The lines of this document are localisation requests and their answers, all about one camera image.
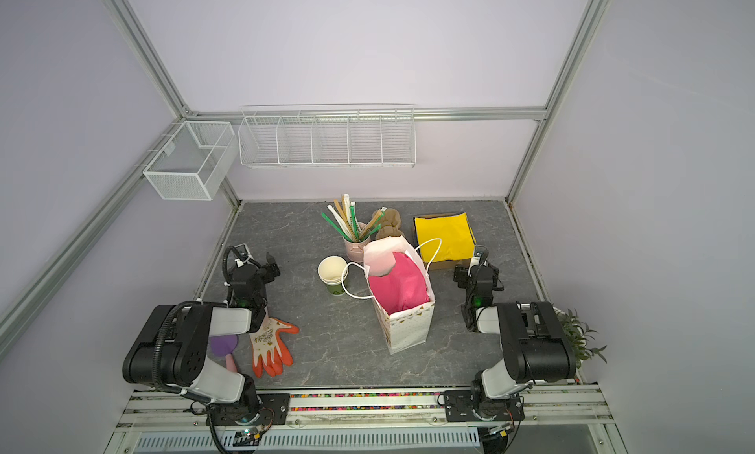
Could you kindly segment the white cartoon paper gift bag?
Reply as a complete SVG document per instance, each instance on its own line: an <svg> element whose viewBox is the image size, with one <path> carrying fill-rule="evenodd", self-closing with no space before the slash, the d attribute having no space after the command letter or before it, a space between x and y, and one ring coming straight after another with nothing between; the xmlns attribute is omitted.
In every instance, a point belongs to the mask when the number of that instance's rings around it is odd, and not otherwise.
<svg viewBox="0 0 755 454"><path fill-rule="evenodd" d="M393 252L405 253L420 267L428 285L430 302L389 316L373 295L368 283L368 277L370 275L382 276L389 273L394 265ZM387 342L387 348L389 348L391 355L427 341L436 306L436 296L429 275L430 267L423 263L417 247L412 246L403 237L389 237L377 240L367 245L363 263L348 263L347 267L357 267L357 269L362 271L368 286L368 293L364 296L356 295L343 284L345 294L353 299L364 299L373 303L377 319L385 336L385 342Z"/></svg>

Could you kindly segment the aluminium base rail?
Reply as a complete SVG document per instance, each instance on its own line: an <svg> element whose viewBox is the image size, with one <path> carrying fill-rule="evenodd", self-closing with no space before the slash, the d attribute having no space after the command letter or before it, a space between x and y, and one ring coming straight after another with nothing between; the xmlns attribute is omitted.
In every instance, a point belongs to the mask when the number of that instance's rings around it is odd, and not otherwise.
<svg viewBox="0 0 755 454"><path fill-rule="evenodd" d="M109 453L517 453L528 441L547 445L565 434L595 453L624 453L617 422L598 385L538 385L511 411L483 416L463 387L273 389L249 426L220 422L187 399L135 391L106 450Z"/></svg>

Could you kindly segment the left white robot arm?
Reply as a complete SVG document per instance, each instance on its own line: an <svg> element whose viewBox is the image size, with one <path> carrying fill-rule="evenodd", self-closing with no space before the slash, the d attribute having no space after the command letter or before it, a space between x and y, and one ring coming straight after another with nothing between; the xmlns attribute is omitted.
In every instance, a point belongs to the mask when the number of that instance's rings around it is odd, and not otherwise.
<svg viewBox="0 0 755 454"><path fill-rule="evenodd" d="M267 312L267 284L279 277L272 255L256 261L247 246L229 246L222 261L228 290L222 302L187 301L156 307L127 354L125 381L178 394L206 408L209 426L272 425L274 408L257 395L251 377L238 373L231 354L220 365L206 355L212 338L247 334L255 373L275 377L293 359L281 333L297 329Z"/></svg>

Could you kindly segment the single pink paper napkin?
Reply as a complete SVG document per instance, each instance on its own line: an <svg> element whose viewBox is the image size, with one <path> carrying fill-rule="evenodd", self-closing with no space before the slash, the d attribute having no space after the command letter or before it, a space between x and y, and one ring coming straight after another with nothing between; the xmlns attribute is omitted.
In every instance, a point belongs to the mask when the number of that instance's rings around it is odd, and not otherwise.
<svg viewBox="0 0 755 454"><path fill-rule="evenodd" d="M392 254L394 265L389 273L368 277L373 295L389 316L430 302L428 285L420 267L405 253Z"/></svg>

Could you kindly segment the brown pulp cup carrier stack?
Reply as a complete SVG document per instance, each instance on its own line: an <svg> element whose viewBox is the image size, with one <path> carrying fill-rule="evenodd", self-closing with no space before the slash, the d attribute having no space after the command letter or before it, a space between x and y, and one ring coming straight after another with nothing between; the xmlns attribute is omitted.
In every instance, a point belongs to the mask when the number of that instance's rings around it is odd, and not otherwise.
<svg viewBox="0 0 755 454"><path fill-rule="evenodd" d="M403 237L401 231L401 216L395 208L388 208L385 215L376 222L381 229L373 236L374 240L381 240L388 237Z"/></svg>

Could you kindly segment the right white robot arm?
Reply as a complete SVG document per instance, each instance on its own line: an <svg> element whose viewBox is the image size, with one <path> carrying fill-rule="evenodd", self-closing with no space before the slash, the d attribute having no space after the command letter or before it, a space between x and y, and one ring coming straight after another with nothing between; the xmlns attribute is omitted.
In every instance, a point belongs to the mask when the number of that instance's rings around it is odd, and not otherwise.
<svg viewBox="0 0 755 454"><path fill-rule="evenodd" d="M515 422L523 418L521 393L538 381L572 379L577 357L552 304L494 302L495 292L505 287L488 257L489 250L477 245L469 265L454 267L453 281L465 291L466 328L499 336L503 357L475 375L471 407L460 412L486 422Z"/></svg>

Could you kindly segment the orange white work glove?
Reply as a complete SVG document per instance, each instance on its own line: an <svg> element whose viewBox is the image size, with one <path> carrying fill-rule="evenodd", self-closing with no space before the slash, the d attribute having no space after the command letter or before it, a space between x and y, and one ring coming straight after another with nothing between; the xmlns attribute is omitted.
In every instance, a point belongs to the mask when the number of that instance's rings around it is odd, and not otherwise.
<svg viewBox="0 0 755 454"><path fill-rule="evenodd" d="M293 365L293 357L281 339L282 334L298 334L298 326L266 316L260 328L249 334L253 353L253 373L260 379L282 375L285 367Z"/></svg>

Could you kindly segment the potted green plant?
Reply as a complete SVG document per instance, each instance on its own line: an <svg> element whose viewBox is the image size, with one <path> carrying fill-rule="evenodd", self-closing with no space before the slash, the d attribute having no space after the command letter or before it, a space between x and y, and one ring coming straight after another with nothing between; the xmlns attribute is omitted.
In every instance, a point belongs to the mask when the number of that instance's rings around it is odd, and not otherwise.
<svg viewBox="0 0 755 454"><path fill-rule="evenodd" d="M582 322L578 312L572 309L563 311L554 308L556 318L562 326L565 337L577 358L578 369L586 361L592 361L596 358L602 360L605 364L608 362L604 352L607 346L598 347L594 345L596 330L591 328L586 322Z"/></svg>

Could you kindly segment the pink cup of stirrers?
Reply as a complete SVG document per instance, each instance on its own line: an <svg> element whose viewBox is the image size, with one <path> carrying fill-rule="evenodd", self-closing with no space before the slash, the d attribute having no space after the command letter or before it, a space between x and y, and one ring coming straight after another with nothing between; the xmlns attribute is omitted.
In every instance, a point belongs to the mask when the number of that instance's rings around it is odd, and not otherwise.
<svg viewBox="0 0 755 454"><path fill-rule="evenodd" d="M362 222L357 214L357 202L348 194L343 194L320 216L342 239L346 255L353 263L363 263L367 245L373 241L383 226L381 221L387 214L387 208L380 208L367 222Z"/></svg>

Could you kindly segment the purple pink silicone spatula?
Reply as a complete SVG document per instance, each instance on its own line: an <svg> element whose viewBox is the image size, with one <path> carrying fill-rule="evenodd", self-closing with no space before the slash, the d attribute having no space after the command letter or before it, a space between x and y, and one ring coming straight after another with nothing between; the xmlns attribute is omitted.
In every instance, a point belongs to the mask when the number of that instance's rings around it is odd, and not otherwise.
<svg viewBox="0 0 755 454"><path fill-rule="evenodd" d="M233 356L233 352L235 351L237 345L237 334L214 336L210 338L210 351L212 351L212 354L218 357L222 357L224 359L226 369L228 369L228 371L231 371L232 373L237 373L238 371Z"/></svg>

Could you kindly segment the green paper coffee cup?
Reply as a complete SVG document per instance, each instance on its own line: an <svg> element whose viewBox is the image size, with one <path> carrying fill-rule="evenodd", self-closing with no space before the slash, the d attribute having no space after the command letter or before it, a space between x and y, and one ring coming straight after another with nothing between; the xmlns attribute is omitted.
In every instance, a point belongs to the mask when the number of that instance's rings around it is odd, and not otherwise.
<svg viewBox="0 0 755 454"><path fill-rule="evenodd" d="M338 255L323 259L318 266L318 276L328 293L338 296L345 293L343 283L348 275L347 261Z"/></svg>

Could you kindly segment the small white mesh basket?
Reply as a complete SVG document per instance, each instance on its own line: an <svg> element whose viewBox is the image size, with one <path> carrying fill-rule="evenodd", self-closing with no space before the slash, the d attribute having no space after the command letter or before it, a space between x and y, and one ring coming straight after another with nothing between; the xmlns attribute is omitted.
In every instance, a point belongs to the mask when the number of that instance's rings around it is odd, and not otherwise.
<svg viewBox="0 0 755 454"><path fill-rule="evenodd" d="M238 155L231 123L184 121L157 155L144 176L163 200L213 200Z"/></svg>

